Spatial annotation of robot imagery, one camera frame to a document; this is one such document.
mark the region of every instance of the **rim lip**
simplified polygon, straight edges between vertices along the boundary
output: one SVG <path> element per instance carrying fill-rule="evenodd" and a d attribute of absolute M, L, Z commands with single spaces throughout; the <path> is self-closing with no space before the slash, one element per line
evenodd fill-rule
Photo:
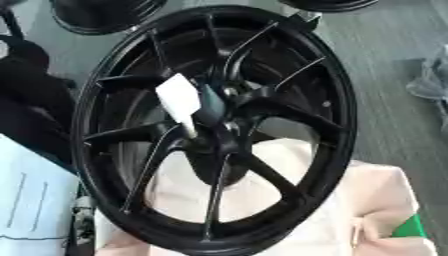
<path fill-rule="evenodd" d="M 344 3 L 325 3 L 314 0 L 302 1 L 280 0 L 281 3 L 312 12 L 349 12 L 373 5 L 378 0 L 346 0 Z"/>
<path fill-rule="evenodd" d="M 146 22 L 149 18 L 151 18 L 151 16 L 153 16 L 157 11 L 159 11 L 166 4 L 167 1 L 168 0 L 152 0 L 152 2 L 148 2 L 146 4 L 148 5 L 148 7 L 144 8 L 144 11 L 137 12 L 137 15 L 135 15 L 130 20 L 129 23 L 116 23 L 110 26 L 104 26 L 99 28 L 76 26 L 65 22 L 57 14 L 56 7 L 54 6 L 54 4 L 51 5 L 51 15 L 53 16 L 53 19 L 56 21 L 56 23 L 58 23 L 65 30 L 68 30 L 72 33 L 85 36 L 107 35 L 124 31 L 133 26 L 141 25 L 142 23 Z"/>
<path fill-rule="evenodd" d="M 250 15 L 254 18 L 260 19 L 264 17 L 266 20 L 282 20 L 285 17 L 280 16 L 275 13 L 271 13 L 268 11 L 264 11 L 257 8 L 252 7 L 244 7 L 244 6 L 213 6 L 213 7 L 198 7 L 188 10 L 183 10 L 180 12 L 173 13 L 171 15 L 165 16 L 161 19 L 153 21 L 151 23 L 145 24 L 136 32 L 130 34 L 126 37 L 121 43 L 119 43 L 97 66 L 95 71 L 90 76 L 89 80 L 83 87 L 80 93 L 80 101 L 77 105 L 73 127 L 72 127 L 72 142 L 73 142 L 73 157 L 76 168 L 79 170 L 81 180 L 84 186 L 87 188 L 88 192 L 93 195 L 93 198 L 98 201 L 98 206 L 102 210 L 102 212 L 111 219 L 117 226 L 121 227 L 126 232 L 135 235 L 144 241 L 150 241 L 151 243 L 161 246 L 167 249 L 174 249 L 177 251 L 181 251 L 187 255 L 223 255 L 223 256 L 233 256 L 233 255 L 248 255 L 256 252 L 260 252 L 272 244 L 283 239 L 287 233 L 285 233 L 285 229 L 282 232 L 277 232 L 276 234 L 266 235 L 266 230 L 269 230 L 272 225 L 266 225 L 263 228 L 257 229 L 256 232 L 252 232 L 251 234 L 245 235 L 249 238 L 241 238 L 240 241 L 235 242 L 234 240 L 230 241 L 231 245 L 235 245 L 234 248 L 229 249 L 229 241 L 224 240 L 215 240 L 212 243 L 204 243 L 192 241 L 192 243 L 181 244 L 178 247 L 173 246 L 173 239 L 176 239 L 177 235 L 166 234 L 158 231 L 154 226 L 137 226 L 129 222 L 129 216 L 126 216 L 122 213 L 115 211 L 114 207 L 110 207 L 107 204 L 107 199 L 104 197 L 104 194 L 99 190 L 98 187 L 95 186 L 95 183 L 89 172 L 86 171 L 88 169 L 87 159 L 83 154 L 83 120 L 85 117 L 85 110 L 88 108 L 90 102 L 88 101 L 89 97 L 83 97 L 83 95 L 89 95 L 92 93 L 93 84 L 96 80 L 109 73 L 113 67 L 121 60 L 124 54 L 126 54 L 130 49 L 132 49 L 136 44 L 138 44 L 141 40 L 139 40 L 144 34 L 159 25 L 164 24 L 176 24 L 179 20 L 183 20 L 183 17 L 194 17 L 198 14 L 203 15 L 205 13 L 216 13 L 216 14 L 237 14 L 237 15 Z M 308 218 L 321 204 L 328 195 L 334 190 L 336 185 L 339 183 L 340 178 L 345 172 L 345 168 L 348 165 L 348 162 L 351 158 L 354 142 L 356 138 L 357 131 L 357 117 L 356 117 L 356 100 L 354 96 L 354 92 L 351 86 L 350 79 L 343 69 L 342 64 L 339 62 L 334 53 L 326 46 L 317 36 L 307 32 L 300 31 L 297 27 L 289 27 L 290 34 L 292 35 L 300 35 L 307 39 L 310 43 L 312 43 L 312 48 L 318 49 L 320 52 L 324 53 L 327 60 L 331 63 L 331 69 L 328 71 L 331 74 L 331 77 L 337 77 L 338 80 L 335 82 L 335 87 L 339 87 L 336 90 L 338 93 L 338 97 L 341 100 L 340 108 L 343 109 L 347 113 L 347 120 L 343 120 L 345 122 L 345 127 L 347 131 L 341 135 L 341 141 L 345 141 L 344 144 L 338 145 L 339 155 L 334 155 L 331 160 L 329 160 L 330 164 L 326 167 L 325 170 L 337 170 L 332 173 L 333 181 L 331 183 L 327 183 L 325 188 L 322 188 L 321 193 L 319 194 L 319 200 L 313 203 L 313 207 L 308 207 L 307 212 L 301 212 L 301 209 L 295 209 L 294 214 L 289 213 L 287 215 L 288 219 L 285 220 L 285 223 L 282 223 L 282 226 L 289 227 L 289 231 L 292 231 L 298 224 L 303 222 L 306 218 Z M 245 246 L 247 243 L 255 243 L 258 242 L 256 247 L 254 246 Z"/>

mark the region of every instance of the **barrel of wheel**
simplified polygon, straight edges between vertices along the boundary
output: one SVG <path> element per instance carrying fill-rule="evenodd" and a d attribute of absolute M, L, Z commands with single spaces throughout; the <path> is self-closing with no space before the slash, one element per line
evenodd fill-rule
<path fill-rule="evenodd" d="M 55 20 L 83 35 L 105 35 L 139 25 L 166 0 L 50 0 Z"/>

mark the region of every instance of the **wheel rim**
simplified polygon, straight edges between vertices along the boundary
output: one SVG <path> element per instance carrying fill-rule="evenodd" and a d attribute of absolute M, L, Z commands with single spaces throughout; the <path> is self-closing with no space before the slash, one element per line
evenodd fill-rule
<path fill-rule="evenodd" d="M 229 48 L 231 50 L 229 50 L 218 40 L 224 38 L 226 33 L 230 35 L 231 40 L 234 40 L 235 38 L 232 39 L 232 33 L 229 31 L 231 31 L 232 26 L 236 26 L 235 33 L 241 34 L 241 28 L 239 27 L 241 21 L 246 21 L 242 23 L 246 25 L 252 23 L 255 28 L 250 28 L 252 25 L 245 25 L 246 27 L 243 30 L 249 30 L 250 36 L 246 36 L 242 42 L 239 41 L 239 44 L 236 44 L 237 46 L 231 47 Z M 281 240 L 323 203 L 339 182 L 350 160 L 356 135 L 356 104 L 348 76 L 334 54 L 316 36 L 308 31 L 298 29 L 304 27 L 303 24 L 294 22 L 291 23 L 282 16 L 249 7 L 195 8 L 145 25 L 120 43 L 103 60 L 81 93 L 74 118 L 73 142 L 74 158 L 83 183 L 93 198 L 98 201 L 99 208 L 108 218 L 125 231 L 146 242 L 188 255 L 247 255 L 259 252 Z M 195 34 L 197 24 L 202 24 L 200 26 L 202 35 L 209 37 L 206 41 L 211 43 L 212 51 L 215 52 L 212 58 L 213 62 L 215 63 L 217 60 L 217 63 L 221 63 L 216 65 L 215 72 L 210 72 L 209 68 L 204 68 L 204 66 L 207 66 L 207 62 L 202 66 L 196 65 L 200 66 L 199 68 L 191 69 L 186 68 L 195 66 L 195 64 L 188 65 L 188 63 L 196 63 L 191 60 L 178 62 L 171 60 L 170 64 L 167 62 L 169 61 L 168 57 L 172 57 L 170 54 L 167 56 L 163 51 L 163 48 L 170 47 L 168 41 L 173 40 L 171 41 L 172 45 L 178 48 L 182 47 L 176 42 L 186 42 L 188 40 L 194 42 L 194 35 L 198 34 Z M 226 84 L 229 84 L 229 79 L 239 81 L 238 77 L 250 77 L 252 74 L 250 69 L 242 72 L 245 73 L 244 75 L 238 71 L 240 68 L 241 70 L 247 69 L 247 67 L 243 67 L 245 62 L 253 62 L 252 60 L 257 58 L 258 50 L 255 49 L 255 45 L 260 40 L 264 41 L 263 38 L 266 35 L 284 40 L 290 46 L 299 45 L 292 49 L 302 51 L 301 58 L 298 58 L 300 60 L 297 60 L 301 65 L 295 66 L 293 72 L 282 75 L 275 86 L 268 83 L 270 86 L 244 91 L 236 99 L 230 100 L 231 103 L 228 103 L 228 99 L 225 98 L 225 105 L 233 104 L 232 109 L 235 110 L 230 111 L 227 108 L 226 114 L 217 123 L 210 125 L 210 127 L 213 127 L 213 134 L 216 136 L 213 136 L 213 139 L 209 139 L 207 142 L 213 142 L 218 146 L 230 143 L 229 147 L 214 150 L 213 154 L 220 155 L 218 159 L 221 162 L 229 160 L 229 154 L 234 158 L 237 155 L 236 160 L 232 159 L 232 161 L 236 161 L 239 165 L 245 167 L 243 169 L 251 169 L 270 181 L 274 186 L 279 187 L 282 200 L 249 218 L 220 223 L 213 218 L 215 216 L 215 206 L 219 205 L 220 193 L 213 192 L 222 191 L 227 184 L 222 179 L 217 179 L 220 182 L 215 184 L 211 193 L 217 195 L 217 197 L 215 200 L 211 200 L 215 203 L 209 204 L 208 217 L 202 224 L 181 221 L 148 207 L 142 207 L 142 186 L 147 185 L 151 176 L 150 173 L 154 170 L 140 176 L 143 177 L 143 185 L 140 188 L 127 188 L 114 171 L 116 168 L 113 166 L 112 156 L 105 149 L 104 144 L 110 145 L 118 141 L 158 138 L 158 142 L 153 143 L 152 152 L 157 152 L 157 150 L 154 150 L 157 149 L 157 145 L 159 147 L 161 145 L 166 146 L 167 152 L 170 150 L 198 152 L 197 144 L 192 144 L 191 141 L 186 139 L 179 139 L 185 136 L 169 120 L 151 127 L 139 127 L 133 132 L 129 132 L 129 129 L 125 132 L 118 131 L 117 133 L 115 131 L 112 136 L 110 135 L 111 132 L 103 131 L 101 127 L 98 130 L 98 118 L 101 115 L 97 113 L 97 110 L 104 104 L 99 100 L 100 95 L 111 95 L 126 88 L 152 91 L 151 88 L 155 88 L 154 86 L 160 84 L 174 72 L 185 73 L 189 78 L 194 77 L 194 81 L 201 88 L 206 87 L 204 84 L 210 84 L 208 87 L 211 87 L 216 94 L 221 95 L 225 93 L 222 86 L 221 88 L 220 86 L 213 86 L 214 81 L 201 83 L 197 80 L 204 79 L 204 77 L 205 79 L 218 77 L 219 79 L 225 79 Z M 248 53 L 247 50 L 252 48 L 254 50 Z M 153 59 L 157 62 L 157 65 L 150 65 L 153 67 L 150 69 L 151 75 L 145 74 L 146 71 L 142 73 L 143 69 L 141 67 L 144 65 L 138 64 L 139 58 L 140 60 L 144 59 L 141 49 L 146 49 L 146 53 L 151 52 Z M 313 76 L 316 75 L 316 72 L 326 77 L 318 80 L 317 83 L 321 83 L 319 86 L 323 85 L 322 88 L 327 88 L 328 91 L 322 93 L 325 96 L 312 92 L 306 94 L 316 96 L 315 99 L 307 100 L 315 103 L 311 104 L 312 110 L 319 111 L 319 115 L 310 114 L 306 111 L 306 106 L 300 108 L 282 98 L 288 95 L 289 90 L 296 87 L 294 82 L 305 79 L 302 77 L 303 74 L 310 73 L 310 76 Z M 126 74 L 131 75 L 125 78 L 117 77 Z M 331 106 L 316 107 L 322 106 L 322 100 L 324 102 L 330 101 Z M 247 152 L 246 141 L 242 143 L 238 136 L 229 132 L 224 126 L 224 121 L 229 120 L 258 122 L 259 120 L 252 117 L 265 116 L 266 114 L 304 122 L 320 134 L 319 146 L 313 163 L 305 178 L 297 186 L 285 183 L 284 178 L 276 175 L 262 161 Z M 201 123 L 207 123 L 204 119 L 200 121 Z M 210 127 L 207 127 L 207 124 L 203 126 L 204 128 L 201 128 L 203 134 L 207 134 Z M 157 166 L 164 155 L 162 154 L 159 157 L 158 154 L 152 154 L 152 157 L 150 156 L 147 160 L 152 159 L 153 161 L 146 161 L 146 163 L 149 163 L 148 165 L 152 167 L 153 165 Z M 217 167 L 216 173 L 222 174 L 221 177 L 224 177 L 222 169 Z M 242 178 L 244 172 L 236 176 L 233 182 Z"/>
<path fill-rule="evenodd" d="M 295 8 L 314 12 L 348 12 L 365 8 L 378 2 L 378 0 L 280 0 Z"/>
<path fill-rule="evenodd" d="M 53 17 L 61 27 L 82 35 L 105 35 L 140 25 L 166 0 L 107 0 L 95 3 L 52 0 Z"/>

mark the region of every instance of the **green object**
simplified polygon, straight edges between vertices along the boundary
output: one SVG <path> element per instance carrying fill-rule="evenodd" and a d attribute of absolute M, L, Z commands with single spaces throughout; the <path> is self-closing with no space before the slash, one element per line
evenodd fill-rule
<path fill-rule="evenodd" d="M 425 230 L 423 229 L 420 216 L 418 214 L 409 218 L 403 225 L 399 226 L 392 237 L 410 237 L 418 236 L 428 238 Z"/>

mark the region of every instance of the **wheel spoke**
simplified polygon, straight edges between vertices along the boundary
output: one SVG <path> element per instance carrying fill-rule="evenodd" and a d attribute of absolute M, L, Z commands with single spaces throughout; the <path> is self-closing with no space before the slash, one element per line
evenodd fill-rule
<path fill-rule="evenodd" d="M 135 185 L 128 194 L 121 211 L 128 214 L 132 208 L 141 207 L 146 186 L 154 177 L 163 160 L 173 151 L 172 145 L 179 139 L 182 129 L 179 125 L 167 131 L 157 143 L 151 146 L 150 153 L 144 161 Z"/>
<path fill-rule="evenodd" d="M 254 154 L 247 152 L 237 156 L 239 157 L 240 164 L 245 165 L 249 170 L 260 175 L 276 187 L 282 195 L 283 200 L 297 202 L 303 197 L 294 184 Z"/>
<path fill-rule="evenodd" d="M 291 75 L 289 75 L 288 77 L 286 77 L 285 79 L 283 79 L 280 83 L 278 83 L 277 85 L 274 86 L 275 91 L 286 91 L 288 90 L 292 85 L 290 84 L 290 82 L 296 78 L 298 75 L 300 75 L 301 73 L 307 71 L 308 69 L 310 69 L 311 67 L 316 66 L 317 64 L 321 63 L 323 60 L 325 60 L 325 57 L 321 57 L 318 58 L 317 60 L 314 60 L 308 64 L 306 64 L 305 66 L 303 66 L 302 68 L 300 68 L 299 70 L 295 71 L 294 73 L 292 73 Z"/>
<path fill-rule="evenodd" d="M 241 56 L 247 56 L 249 55 L 251 51 L 251 45 L 253 42 L 255 42 L 257 39 L 261 38 L 265 34 L 267 34 L 272 29 L 276 28 L 278 26 L 278 22 L 269 24 L 268 26 L 264 27 L 262 30 L 257 32 L 255 35 L 253 35 L 248 40 L 241 43 L 237 48 L 235 48 L 231 53 L 230 56 L 227 58 L 226 63 L 224 65 L 224 76 L 227 77 L 233 72 L 235 72 L 235 64 L 238 62 L 242 62 Z"/>
<path fill-rule="evenodd" d="M 173 128 L 173 122 L 165 121 L 137 127 L 110 130 L 88 135 L 84 141 L 90 144 L 110 145 L 119 142 L 148 141 L 154 142 Z"/>
<path fill-rule="evenodd" d="M 174 74 L 173 68 L 171 68 L 168 58 L 166 57 L 166 53 L 163 50 L 162 43 L 158 38 L 158 32 L 156 29 L 151 30 L 149 33 L 151 37 L 152 43 L 154 44 L 154 52 L 157 55 L 157 59 L 160 64 L 160 72 L 163 77 L 170 77 Z"/>
<path fill-rule="evenodd" d="M 97 84 L 105 93 L 111 94 L 125 89 L 155 90 L 164 79 L 157 76 L 124 75 L 101 78 Z"/>
<path fill-rule="evenodd" d="M 230 167 L 227 165 L 228 159 L 229 155 L 218 159 L 213 165 L 209 166 L 209 168 L 213 168 L 213 170 L 208 171 L 211 171 L 214 174 L 214 177 L 204 222 L 204 239 L 210 240 L 212 238 L 213 228 L 219 223 L 219 205 L 230 171 Z"/>
<path fill-rule="evenodd" d="M 207 23 L 207 27 L 206 27 L 208 30 L 207 32 L 210 36 L 210 39 L 213 42 L 213 47 L 215 48 L 216 53 L 218 54 L 218 56 L 225 56 L 226 50 L 224 49 L 224 44 L 221 42 L 219 35 L 216 31 L 213 15 L 207 15 L 205 21 Z"/>

